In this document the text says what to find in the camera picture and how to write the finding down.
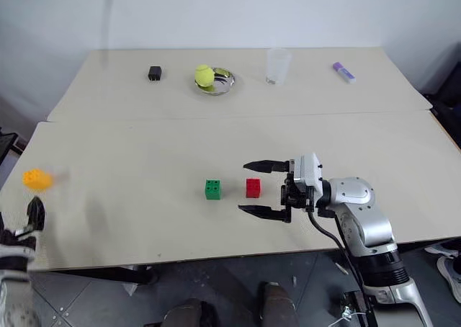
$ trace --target shoe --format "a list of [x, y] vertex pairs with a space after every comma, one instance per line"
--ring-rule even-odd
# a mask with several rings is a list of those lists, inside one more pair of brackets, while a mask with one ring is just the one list
[[424, 250], [430, 254], [441, 254], [450, 258], [454, 258], [460, 255], [458, 250], [447, 249], [443, 246], [443, 243], [428, 246], [427, 248], [424, 248]]
[[453, 269], [453, 259], [441, 256], [437, 260], [437, 269], [440, 274], [448, 281], [452, 293], [458, 303], [461, 303], [461, 275]]

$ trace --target glass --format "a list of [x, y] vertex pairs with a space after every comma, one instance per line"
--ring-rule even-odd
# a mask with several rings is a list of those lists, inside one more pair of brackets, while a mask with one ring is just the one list
[[266, 82], [280, 86], [285, 82], [291, 62], [291, 52], [284, 48], [271, 48], [267, 51]]

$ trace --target yellow tennis ball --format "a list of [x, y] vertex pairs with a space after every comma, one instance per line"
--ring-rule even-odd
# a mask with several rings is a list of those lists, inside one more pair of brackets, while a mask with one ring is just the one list
[[200, 64], [195, 69], [195, 81], [201, 87], [209, 87], [213, 85], [215, 80], [215, 72], [206, 64]]

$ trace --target red block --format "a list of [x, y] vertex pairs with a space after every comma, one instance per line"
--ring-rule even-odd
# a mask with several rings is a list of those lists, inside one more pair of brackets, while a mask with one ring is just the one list
[[261, 195], [261, 180], [259, 178], [246, 179], [246, 197], [258, 199]]

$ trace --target green lego brick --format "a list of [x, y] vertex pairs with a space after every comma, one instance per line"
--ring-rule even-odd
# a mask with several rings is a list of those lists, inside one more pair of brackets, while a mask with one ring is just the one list
[[207, 179], [205, 196], [207, 200], [221, 200], [221, 182], [217, 179]]

